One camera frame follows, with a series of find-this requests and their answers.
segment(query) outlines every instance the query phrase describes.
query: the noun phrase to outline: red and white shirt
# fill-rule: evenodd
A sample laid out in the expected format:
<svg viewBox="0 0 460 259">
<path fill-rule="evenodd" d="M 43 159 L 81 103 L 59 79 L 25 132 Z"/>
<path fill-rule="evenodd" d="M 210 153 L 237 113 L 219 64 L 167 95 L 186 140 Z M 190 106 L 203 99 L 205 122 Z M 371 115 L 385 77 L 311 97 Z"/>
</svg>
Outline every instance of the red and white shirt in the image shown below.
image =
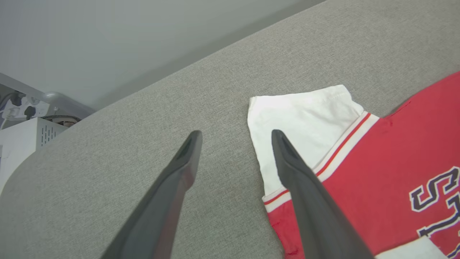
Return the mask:
<svg viewBox="0 0 460 259">
<path fill-rule="evenodd" d="M 361 111 L 347 93 L 336 86 L 302 98 L 251 100 L 248 125 L 264 183 L 270 183 L 263 202 L 286 258 L 303 258 L 304 251 L 290 193 L 278 182 L 273 153 L 263 151 L 271 148 L 266 132 L 273 129 L 283 130 L 374 255 L 429 238 L 445 257 L 460 258 L 460 72 L 386 118 Z M 303 104 L 308 98 L 314 101 Z M 315 149 L 326 138 L 334 144 Z M 420 254 L 426 246 L 405 253 Z"/>
</svg>

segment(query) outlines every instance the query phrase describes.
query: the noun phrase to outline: white wall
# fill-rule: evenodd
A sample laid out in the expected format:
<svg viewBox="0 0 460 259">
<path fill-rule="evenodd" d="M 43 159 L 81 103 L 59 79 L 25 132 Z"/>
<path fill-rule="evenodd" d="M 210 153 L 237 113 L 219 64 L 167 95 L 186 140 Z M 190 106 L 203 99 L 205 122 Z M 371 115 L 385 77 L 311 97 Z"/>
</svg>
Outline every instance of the white wall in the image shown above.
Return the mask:
<svg viewBox="0 0 460 259">
<path fill-rule="evenodd" d="M 205 46 L 225 47 L 246 36 L 238 30 L 300 2 L 0 0 L 0 73 L 99 109 L 210 54 Z"/>
</svg>

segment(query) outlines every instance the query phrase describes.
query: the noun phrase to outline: red stripe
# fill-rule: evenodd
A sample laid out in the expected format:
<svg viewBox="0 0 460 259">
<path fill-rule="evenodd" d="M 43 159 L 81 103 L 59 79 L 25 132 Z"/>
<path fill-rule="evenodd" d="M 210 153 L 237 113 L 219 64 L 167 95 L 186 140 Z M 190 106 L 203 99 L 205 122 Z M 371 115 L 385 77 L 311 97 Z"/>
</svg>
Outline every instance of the red stripe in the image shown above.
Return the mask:
<svg viewBox="0 0 460 259">
<path fill-rule="evenodd" d="M 272 203 L 273 201 L 275 201 L 276 199 L 278 199 L 279 197 L 281 197 L 281 195 L 286 194 L 286 193 L 288 193 L 288 192 L 289 192 L 289 190 L 284 190 L 284 191 L 282 191 L 280 194 L 278 194 L 275 198 L 270 199 L 270 200 L 264 202 L 264 204 L 265 204 L 265 205 L 268 205 L 268 204 Z"/>
<path fill-rule="evenodd" d="M 353 134 L 361 127 L 361 125 L 371 116 L 370 113 L 368 113 L 362 121 L 348 134 L 348 136 L 344 139 L 344 141 L 340 144 L 340 146 L 335 150 L 334 154 L 332 154 L 332 157 L 329 158 L 327 163 L 321 168 L 321 170 L 318 171 L 316 176 L 319 176 L 326 170 L 326 168 L 331 164 L 332 160 L 334 160 L 335 156 L 339 153 L 339 151 L 342 149 L 342 147 L 347 143 L 347 141 L 353 136 Z"/>
</svg>

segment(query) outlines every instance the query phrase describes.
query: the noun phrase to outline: gray upholstered couch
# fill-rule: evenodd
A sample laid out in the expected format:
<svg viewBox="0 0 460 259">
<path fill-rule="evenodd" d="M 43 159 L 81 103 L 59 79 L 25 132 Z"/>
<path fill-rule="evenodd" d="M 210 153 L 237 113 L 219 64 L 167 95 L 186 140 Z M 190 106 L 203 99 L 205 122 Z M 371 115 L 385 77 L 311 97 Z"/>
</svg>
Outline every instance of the gray upholstered couch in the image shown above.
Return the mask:
<svg viewBox="0 0 460 259">
<path fill-rule="evenodd" d="M 98 111 L 31 155 L 0 198 L 0 258 L 97 258 L 198 129 L 199 171 L 173 258 L 280 259 L 249 98 L 344 84 L 385 116 L 458 70 L 460 1 L 327 0 Z"/>
</svg>

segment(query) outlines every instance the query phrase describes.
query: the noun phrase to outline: white sleeve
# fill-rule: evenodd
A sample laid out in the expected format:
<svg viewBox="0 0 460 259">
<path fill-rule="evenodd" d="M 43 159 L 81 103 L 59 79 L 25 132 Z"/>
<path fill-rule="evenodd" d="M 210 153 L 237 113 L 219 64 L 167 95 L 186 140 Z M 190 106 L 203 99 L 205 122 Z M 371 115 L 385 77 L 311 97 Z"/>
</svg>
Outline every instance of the white sleeve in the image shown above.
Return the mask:
<svg viewBox="0 0 460 259">
<path fill-rule="evenodd" d="M 447 259 L 447 257 L 428 237 L 423 236 L 415 241 L 379 253 L 375 259 Z"/>
<path fill-rule="evenodd" d="M 301 94 L 252 97 L 247 124 L 265 195 L 283 187 L 271 146 L 272 130 L 282 130 L 304 162 L 314 168 L 363 112 L 343 85 Z"/>
</svg>

